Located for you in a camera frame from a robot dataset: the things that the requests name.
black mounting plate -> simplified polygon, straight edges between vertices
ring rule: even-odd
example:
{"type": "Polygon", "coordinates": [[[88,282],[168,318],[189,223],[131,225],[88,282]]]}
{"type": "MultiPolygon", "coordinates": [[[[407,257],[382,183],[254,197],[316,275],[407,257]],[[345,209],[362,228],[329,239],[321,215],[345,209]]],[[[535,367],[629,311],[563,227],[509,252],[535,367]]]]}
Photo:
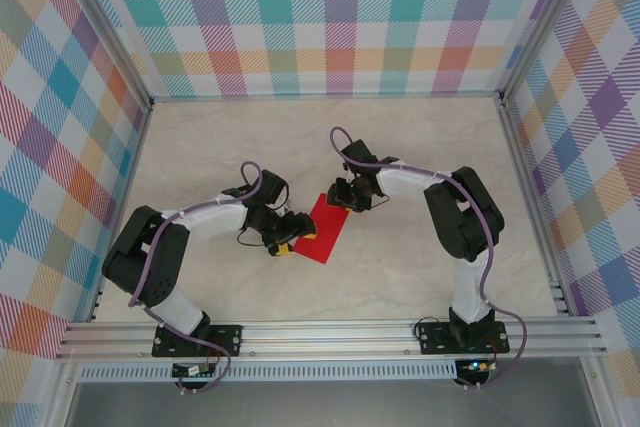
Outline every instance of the black mounting plate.
{"type": "Polygon", "coordinates": [[[461,349],[455,339],[449,334],[449,322],[420,322],[415,329],[420,339],[420,352],[422,355],[433,354],[493,354],[493,346],[487,339],[495,342],[497,353],[509,352],[509,338],[500,339],[500,335],[506,336],[507,330],[503,322],[494,322],[487,335],[480,341],[471,344],[467,349],[461,349]]]}
{"type": "MultiPolygon", "coordinates": [[[[160,343],[154,341],[152,357],[207,357],[206,348],[198,348],[198,344],[178,337],[164,327],[158,326],[154,338],[160,339],[160,343]]],[[[231,357],[238,357],[242,344],[242,326],[212,324],[209,328],[209,338],[206,340],[226,349],[231,357]]],[[[217,353],[211,352],[211,357],[215,360],[217,353]]]]}

white arm segment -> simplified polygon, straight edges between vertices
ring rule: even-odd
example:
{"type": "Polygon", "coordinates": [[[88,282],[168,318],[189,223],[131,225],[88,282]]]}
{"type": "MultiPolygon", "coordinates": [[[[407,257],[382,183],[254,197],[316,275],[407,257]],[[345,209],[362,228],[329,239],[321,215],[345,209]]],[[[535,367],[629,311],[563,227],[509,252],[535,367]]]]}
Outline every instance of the white arm segment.
{"type": "MultiPolygon", "coordinates": [[[[233,200],[230,195],[220,194],[215,200],[233,200]]],[[[165,210],[162,216],[167,217],[178,212],[165,210]]],[[[189,229],[189,246],[225,232],[240,230],[247,217],[247,208],[242,203],[212,205],[210,207],[185,214],[173,221],[174,224],[184,225],[189,229]]]]}
{"type": "MultiPolygon", "coordinates": [[[[405,165],[404,162],[393,162],[393,165],[405,165]]],[[[424,191],[433,184],[439,184],[442,180],[431,175],[409,172],[408,170],[385,169],[384,167],[376,175],[378,185],[382,192],[389,197],[400,196],[416,202],[426,202],[424,191]]]]}
{"type": "MultiPolygon", "coordinates": [[[[407,170],[382,168],[376,176],[382,192],[389,197],[400,196],[426,204],[424,191],[443,180],[431,175],[409,172],[407,170]]],[[[471,324],[480,320],[490,308],[480,298],[480,278],[487,265],[488,252],[484,251],[475,262],[455,259],[453,268],[454,294],[453,311],[465,322],[471,324]]]]}
{"type": "Polygon", "coordinates": [[[202,311],[191,303],[176,285],[169,296],[155,307],[151,312],[156,314],[174,329],[183,334],[191,334],[202,320],[202,311]]]}
{"type": "MultiPolygon", "coordinates": [[[[233,199],[229,195],[218,195],[216,200],[233,199]]],[[[176,210],[165,210],[162,216],[166,219],[175,214],[176,210]]],[[[210,239],[225,232],[234,232],[244,225],[247,208],[241,203],[227,205],[212,205],[173,221],[174,224],[184,225],[189,230],[187,248],[202,240],[210,239]]],[[[169,296],[151,311],[173,328],[183,334],[191,334],[200,324],[202,311],[175,286],[169,296]]]]}
{"type": "Polygon", "coordinates": [[[456,259],[453,266],[453,311],[467,324],[482,319],[489,307],[480,297],[480,279],[487,266],[489,251],[481,252],[474,262],[456,259]]]}

gray floor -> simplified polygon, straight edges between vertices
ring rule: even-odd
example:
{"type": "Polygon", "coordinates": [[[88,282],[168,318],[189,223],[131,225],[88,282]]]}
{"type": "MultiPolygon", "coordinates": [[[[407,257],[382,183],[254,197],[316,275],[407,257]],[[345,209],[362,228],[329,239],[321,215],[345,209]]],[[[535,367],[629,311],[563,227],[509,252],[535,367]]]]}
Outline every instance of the gray floor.
{"type": "MultiPolygon", "coordinates": [[[[292,207],[308,212],[343,172],[328,140],[337,124],[380,158],[393,155],[433,170],[476,169],[506,219],[490,297],[521,315],[555,315],[490,98],[159,104],[125,218],[140,205],[182,208],[241,185],[238,168],[247,159],[285,178],[292,207]]],[[[272,258],[224,235],[188,250],[178,283],[212,319],[420,318],[447,314],[451,265],[426,204],[394,198],[350,214],[326,265],[296,254],[272,258]]],[[[97,320],[148,320],[127,302],[107,282],[97,320]]]]}
{"type": "Polygon", "coordinates": [[[599,425],[578,359],[523,360],[486,391],[453,381],[81,384],[67,427],[589,427],[599,425]]]}

yellow object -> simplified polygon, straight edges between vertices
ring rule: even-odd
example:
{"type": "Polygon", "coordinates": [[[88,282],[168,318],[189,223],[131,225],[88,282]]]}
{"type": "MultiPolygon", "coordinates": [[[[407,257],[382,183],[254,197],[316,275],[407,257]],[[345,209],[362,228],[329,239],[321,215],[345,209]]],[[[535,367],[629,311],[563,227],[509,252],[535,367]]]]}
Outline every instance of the yellow object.
{"type": "Polygon", "coordinates": [[[279,244],[278,253],[276,255],[285,255],[289,253],[289,244],[279,244]]]}

aluminum rail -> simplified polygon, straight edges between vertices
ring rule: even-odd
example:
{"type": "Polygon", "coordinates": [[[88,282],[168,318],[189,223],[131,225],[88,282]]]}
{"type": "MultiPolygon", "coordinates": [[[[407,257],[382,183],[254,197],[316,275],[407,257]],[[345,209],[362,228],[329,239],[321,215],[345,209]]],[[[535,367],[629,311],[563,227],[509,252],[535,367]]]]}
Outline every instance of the aluminum rail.
{"type": "MultiPolygon", "coordinates": [[[[522,333],[515,320],[505,322],[515,355],[522,333]]],[[[590,317],[531,317],[525,319],[529,339],[524,357],[583,357],[606,353],[604,340],[590,317]]],[[[413,337],[413,320],[236,322],[243,325],[242,347],[235,362],[455,359],[477,355],[423,356],[413,337]]],[[[214,322],[233,324],[233,322],[214,322]]],[[[157,324],[70,324],[58,352],[59,362],[158,362],[151,356],[157,324]]],[[[198,359],[180,358],[180,361],[198,359]]]]}

